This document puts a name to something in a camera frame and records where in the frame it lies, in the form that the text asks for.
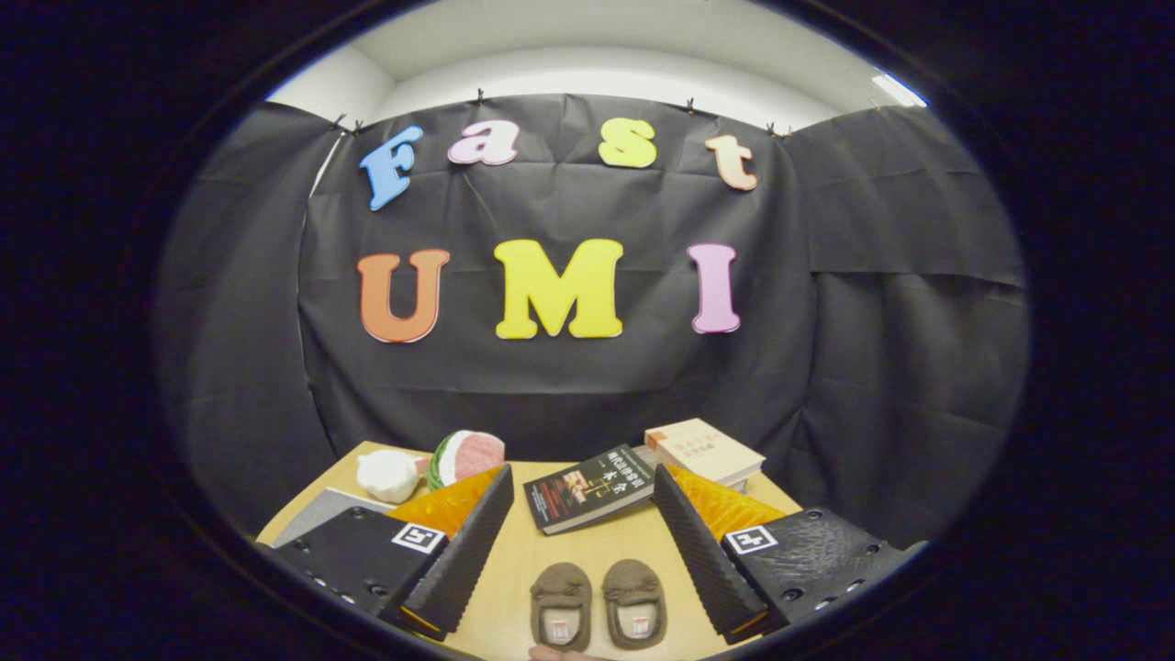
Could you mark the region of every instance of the white plush toy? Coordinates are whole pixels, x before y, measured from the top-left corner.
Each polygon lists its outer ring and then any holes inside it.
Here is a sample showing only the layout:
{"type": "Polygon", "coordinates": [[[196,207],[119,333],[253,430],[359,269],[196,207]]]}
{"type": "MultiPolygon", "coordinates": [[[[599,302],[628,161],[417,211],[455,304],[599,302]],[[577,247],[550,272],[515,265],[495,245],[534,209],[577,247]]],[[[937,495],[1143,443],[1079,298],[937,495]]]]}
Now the white plush toy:
{"type": "Polygon", "coordinates": [[[356,480],[375,498],[401,504],[416,491],[421,479],[416,471],[416,458],[394,450],[381,450],[358,457],[360,472],[356,480]]]}

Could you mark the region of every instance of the black backdrop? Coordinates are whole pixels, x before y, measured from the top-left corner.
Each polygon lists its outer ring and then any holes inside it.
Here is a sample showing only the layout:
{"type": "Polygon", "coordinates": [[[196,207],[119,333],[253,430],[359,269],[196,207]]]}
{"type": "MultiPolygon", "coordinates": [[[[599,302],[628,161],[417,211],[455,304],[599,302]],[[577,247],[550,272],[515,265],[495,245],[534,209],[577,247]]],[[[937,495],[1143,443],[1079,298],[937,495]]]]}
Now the black backdrop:
{"type": "MultiPolygon", "coordinates": [[[[402,316],[415,275],[407,263],[394,275],[402,316]]],[[[362,440],[432,450],[472,429],[501,436],[513,459],[569,460],[701,417],[766,454],[765,471],[801,504],[905,546],[949,524],[998,456],[1026,373],[1025,284],[986,176],[924,109],[772,137],[605,96],[457,103],[358,134],[266,104],[187,197],[156,332],[182,454],[254,532],[362,440]],[[612,116],[652,123],[651,167],[600,162],[612,116]],[[518,156],[451,163],[461,129],[488,119],[522,127],[518,156]],[[371,211],[358,162],[412,124],[424,136],[411,184],[371,211]],[[754,190],[718,176],[703,142],[723,133],[754,154],[754,190]],[[494,247],[537,240],[562,270],[597,237],[624,245],[622,336],[497,338],[494,247]],[[698,242],[738,251],[733,333],[691,328],[698,283],[685,249],[698,242]],[[427,248],[451,255],[436,326],[410,345],[374,340],[356,262],[427,248]]]]}

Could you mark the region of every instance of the slipper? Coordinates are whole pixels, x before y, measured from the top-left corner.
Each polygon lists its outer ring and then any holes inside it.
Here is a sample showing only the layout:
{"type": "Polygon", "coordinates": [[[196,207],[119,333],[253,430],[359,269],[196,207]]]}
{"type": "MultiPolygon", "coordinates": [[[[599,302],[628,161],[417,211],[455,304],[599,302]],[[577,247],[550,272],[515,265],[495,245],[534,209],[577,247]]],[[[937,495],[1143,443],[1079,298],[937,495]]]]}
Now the slipper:
{"type": "Polygon", "coordinates": [[[604,576],[607,633],[620,649],[644,649],[665,638],[665,592],[639,560],[620,560],[604,576]]]}
{"type": "Polygon", "coordinates": [[[591,640],[591,581],[570,564],[551,565],[530,588],[535,642],[559,652],[583,652],[591,640]]]}

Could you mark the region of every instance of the white ceiling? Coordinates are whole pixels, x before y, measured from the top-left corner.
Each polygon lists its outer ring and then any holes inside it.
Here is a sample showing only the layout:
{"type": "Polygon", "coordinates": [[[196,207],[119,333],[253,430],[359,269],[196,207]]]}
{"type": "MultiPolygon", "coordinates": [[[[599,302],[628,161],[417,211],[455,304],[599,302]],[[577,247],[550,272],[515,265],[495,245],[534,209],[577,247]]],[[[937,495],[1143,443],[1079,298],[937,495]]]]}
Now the white ceiling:
{"type": "Polygon", "coordinates": [[[893,103],[870,63],[746,0],[441,0],[351,46],[397,82],[491,54],[619,46],[758,74],[842,113],[893,103]]]}

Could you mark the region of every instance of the toy watermelon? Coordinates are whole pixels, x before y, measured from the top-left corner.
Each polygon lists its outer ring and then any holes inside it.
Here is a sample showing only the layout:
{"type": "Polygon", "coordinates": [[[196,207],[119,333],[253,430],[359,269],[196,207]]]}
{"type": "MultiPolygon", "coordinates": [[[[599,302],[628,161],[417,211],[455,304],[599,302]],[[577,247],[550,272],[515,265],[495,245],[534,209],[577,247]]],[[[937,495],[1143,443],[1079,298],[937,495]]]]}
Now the toy watermelon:
{"type": "Polygon", "coordinates": [[[502,466],[505,459],[506,446],[501,439],[484,432],[462,430],[441,441],[424,478],[429,488],[437,491],[502,466]]]}

